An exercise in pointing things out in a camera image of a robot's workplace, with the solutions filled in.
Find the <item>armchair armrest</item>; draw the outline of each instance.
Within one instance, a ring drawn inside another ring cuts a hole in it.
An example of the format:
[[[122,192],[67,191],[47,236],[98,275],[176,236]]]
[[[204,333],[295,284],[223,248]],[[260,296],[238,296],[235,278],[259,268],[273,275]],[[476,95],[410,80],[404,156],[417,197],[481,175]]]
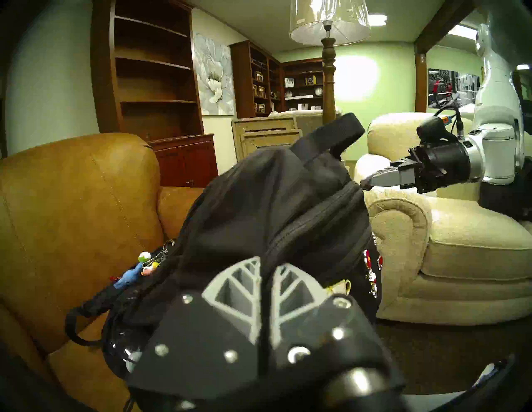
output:
[[[373,188],[365,192],[364,200],[383,257],[383,298],[377,316],[387,318],[397,297],[418,276],[432,214],[424,196],[408,191]]]
[[[177,237],[189,209],[202,192],[202,188],[161,187],[157,213],[168,239]]]
[[[379,155],[365,154],[356,161],[353,180],[360,184],[365,177],[390,166],[390,160]]]
[[[56,378],[44,362],[31,336],[2,304],[0,304],[0,341],[11,356],[19,356],[45,381],[56,383]]]

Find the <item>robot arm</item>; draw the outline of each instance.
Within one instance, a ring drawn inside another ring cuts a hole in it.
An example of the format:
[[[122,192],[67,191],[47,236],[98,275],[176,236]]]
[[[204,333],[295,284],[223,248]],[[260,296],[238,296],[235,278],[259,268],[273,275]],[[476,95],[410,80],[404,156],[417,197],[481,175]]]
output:
[[[512,65],[491,48],[488,26],[482,24],[477,51],[484,58],[485,80],[475,102],[473,127],[458,137],[445,130],[437,117],[417,129],[420,145],[409,156],[394,161],[361,182],[373,186],[416,187],[426,193],[454,183],[483,180],[490,184],[513,182],[516,168],[523,165],[523,120],[519,97],[512,83]],[[455,107],[458,119],[460,114]]]

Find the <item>patch on backpack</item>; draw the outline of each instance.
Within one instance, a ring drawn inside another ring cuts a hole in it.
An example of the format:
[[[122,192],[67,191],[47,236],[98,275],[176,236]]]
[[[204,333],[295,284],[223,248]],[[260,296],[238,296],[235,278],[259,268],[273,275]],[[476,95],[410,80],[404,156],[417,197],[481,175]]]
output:
[[[364,263],[366,265],[367,274],[366,279],[369,281],[369,284],[371,286],[370,293],[373,295],[374,298],[377,298],[377,275],[375,275],[375,272],[371,269],[371,257],[369,256],[369,250],[365,250],[363,252],[364,254]],[[379,256],[377,264],[379,265],[379,268],[382,266],[382,259]]]
[[[351,291],[351,281],[346,279],[340,280],[338,283],[326,287],[325,290],[327,291],[327,296],[334,295],[335,293],[349,295],[349,292]]]

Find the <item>black backpack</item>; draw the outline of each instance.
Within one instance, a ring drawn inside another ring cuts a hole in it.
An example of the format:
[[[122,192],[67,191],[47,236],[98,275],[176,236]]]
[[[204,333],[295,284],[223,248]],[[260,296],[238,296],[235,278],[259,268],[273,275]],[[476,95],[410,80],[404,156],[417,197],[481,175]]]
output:
[[[111,370],[125,379],[130,354],[142,351],[176,296],[202,291],[225,268],[254,256],[261,262],[263,325],[272,274],[286,262],[324,288],[349,280],[351,296],[373,322],[382,261],[363,191],[339,161],[363,134],[349,113],[291,147],[260,149],[239,162],[205,188],[179,237],[152,253],[161,262],[155,272],[123,289],[110,284],[73,309],[65,321],[67,335],[81,345],[101,346]],[[101,340],[77,336],[77,316],[106,311]]]

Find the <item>floor lamp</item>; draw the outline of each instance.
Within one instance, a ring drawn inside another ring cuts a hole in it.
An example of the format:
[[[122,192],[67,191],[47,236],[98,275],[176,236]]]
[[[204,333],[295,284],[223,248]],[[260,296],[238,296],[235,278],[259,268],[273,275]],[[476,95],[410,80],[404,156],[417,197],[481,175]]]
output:
[[[323,123],[336,118],[334,101],[334,45],[362,41],[369,36],[365,0],[292,0],[290,37],[323,51]]]

